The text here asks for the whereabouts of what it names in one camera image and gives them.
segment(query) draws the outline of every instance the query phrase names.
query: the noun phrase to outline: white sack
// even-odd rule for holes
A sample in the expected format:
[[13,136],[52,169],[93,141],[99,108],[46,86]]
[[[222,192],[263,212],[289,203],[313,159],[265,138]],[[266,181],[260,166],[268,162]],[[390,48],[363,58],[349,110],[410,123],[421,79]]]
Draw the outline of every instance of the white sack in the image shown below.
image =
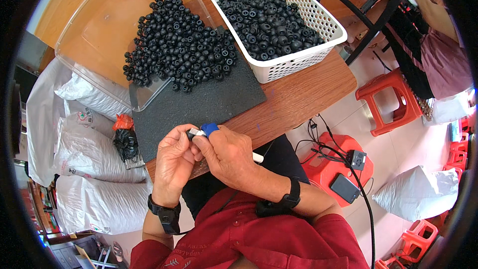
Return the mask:
[[[110,91],[119,100],[126,104],[131,104],[128,89],[87,70],[77,63],[75,64],[75,68],[88,77],[94,77],[95,81],[101,84],[101,87]],[[116,115],[127,114],[130,117],[132,116],[131,109],[94,87],[76,73],[72,74],[70,81],[56,89],[55,93],[65,100],[78,100],[81,104],[101,113],[113,122],[116,121]]]
[[91,127],[106,137],[113,139],[115,131],[113,130],[114,122],[105,116],[81,104],[78,101],[64,101],[64,113],[66,118],[75,121],[78,125]]
[[143,228],[147,184],[112,183],[79,176],[57,180],[57,206],[66,233],[94,230],[117,235]]
[[63,99],[54,89],[71,78],[71,71],[54,58],[39,75],[26,104],[28,174],[48,187],[55,177],[51,169],[58,118],[64,117]]
[[372,195],[387,212],[410,222],[450,210],[457,197],[455,170],[425,173],[422,165],[401,173]]
[[78,175],[118,183],[139,183],[146,179],[145,170],[126,169],[110,138],[69,119],[63,120],[60,126],[53,166],[55,172],[63,176]]
[[432,120],[430,122],[424,121],[423,123],[425,126],[449,123],[468,116],[468,113],[468,92],[464,91],[451,97],[435,100],[433,103]]

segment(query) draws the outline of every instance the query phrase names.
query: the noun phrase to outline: person's right hand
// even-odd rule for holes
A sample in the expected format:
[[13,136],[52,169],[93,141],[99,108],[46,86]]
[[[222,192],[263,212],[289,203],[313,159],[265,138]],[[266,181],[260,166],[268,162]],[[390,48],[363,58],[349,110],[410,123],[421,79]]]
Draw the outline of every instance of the person's right hand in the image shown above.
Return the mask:
[[260,171],[252,159],[252,141],[249,136],[225,126],[218,128],[209,135],[209,140],[195,136],[193,143],[203,153],[213,176],[231,188],[248,192],[252,182],[257,182]]

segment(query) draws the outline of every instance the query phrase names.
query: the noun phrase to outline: person's hand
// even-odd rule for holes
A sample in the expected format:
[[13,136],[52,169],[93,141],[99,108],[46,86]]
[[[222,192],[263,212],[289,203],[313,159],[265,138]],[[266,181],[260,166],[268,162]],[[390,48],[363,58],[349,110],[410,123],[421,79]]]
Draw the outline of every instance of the person's hand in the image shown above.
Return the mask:
[[203,158],[198,147],[190,143],[186,131],[195,125],[175,127],[158,145],[152,200],[155,204],[173,208],[179,202],[182,188],[193,170],[194,162]]
[[252,159],[252,141],[247,135],[218,127],[209,140],[195,136],[193,142],[206,157],[213,176],[231,188],[250,193],[248,189],[257,182],[261,168]]

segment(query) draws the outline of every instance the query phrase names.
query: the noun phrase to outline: red shirt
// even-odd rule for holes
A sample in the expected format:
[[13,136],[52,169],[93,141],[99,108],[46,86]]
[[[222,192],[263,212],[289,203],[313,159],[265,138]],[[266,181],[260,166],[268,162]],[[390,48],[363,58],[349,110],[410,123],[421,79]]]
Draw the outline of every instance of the red shirt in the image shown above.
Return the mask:
[[146,240],[131,252],[131,269],[227,269],[240,255],[261,269],[367,269],[355,235],[337,214],[314,225],[292,215],[257,218],[253,195],[239,192],[219,213],[235,190],[226,188],[201,209],[195,228],[173,251]]

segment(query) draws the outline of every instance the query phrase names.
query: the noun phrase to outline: blue cap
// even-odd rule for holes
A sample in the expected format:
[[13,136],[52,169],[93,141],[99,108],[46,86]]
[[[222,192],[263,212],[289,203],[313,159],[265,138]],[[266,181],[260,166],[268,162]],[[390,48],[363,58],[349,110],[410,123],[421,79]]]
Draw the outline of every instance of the blue cap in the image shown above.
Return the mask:
[[218,128],[218,125],[215,124],[215,123],[210,123],[210,124],[203,124],[201,126],[201,130],[203,130],[206,135],[207,135],[207,138],[209,138],[209,135],[213,132],[213,131],[216,131],[216,130],[219,130]]

